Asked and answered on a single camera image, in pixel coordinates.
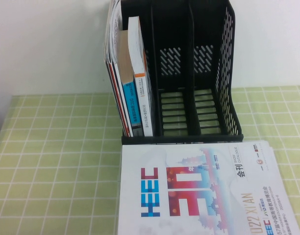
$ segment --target table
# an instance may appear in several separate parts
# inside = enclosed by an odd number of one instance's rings
[[[300,226],[300,86],[238,88],[244,140],[267,140]],[[12,98],[0,133],[0,235],[116,234],[121,122],[112,94]]]

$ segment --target paper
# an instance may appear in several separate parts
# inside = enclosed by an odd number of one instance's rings
[[[299,235],[265,141],[124,145],[119,235]]]

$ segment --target black file organizer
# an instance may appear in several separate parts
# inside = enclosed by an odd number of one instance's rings
[[[231,99],[235,15],[229,1],[122,0],[121,4],[124,30],[129,17],[140,17],[155,121],[154,137],[123,135],[122,144],[242,141]],[[165,109],[166,105],[181,107]],[[210,121],[216,124],[204,125]],[[167,129],[170,124],[180,127]],[[205,130],[218,133],[204,134]],[[187,135],[167,136],[171,131]]]

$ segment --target blue book spine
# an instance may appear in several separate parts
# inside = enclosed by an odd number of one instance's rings
[[[136,136],[142,136],[141,116],[135,83],[132,81],[123,85],[123,90],[133,133]]]

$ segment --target book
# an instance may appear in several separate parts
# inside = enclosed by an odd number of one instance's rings
[[[266,141],[124,145],[118,235],[300,235]]]
[[[151,83],[138,16],[128,18],[128,49],[134,72],[144,135],[153,136]]]
[[[119,0],[111,0],[109,5],[105,39],[104,39],[104,61],[109,73],[113,95],[118,107],[121,118],[123,132],[127,137],[133,136],[129,114],[125,105],[125,97],[123,88],[120,82],[120,76],[117,66],[116,44],[118,31],[122,29],[122,12],[121,2]]]
[[[119,32],[118,41],[118,69],[123,85],[126,105],[128,108],[129,119],[133,136],[143,136],[143,130],[140,120],[140,111],[137,101],[137,92],[134,83],[134,73],[131,67],[131,61],[128,51],[128,31]]]

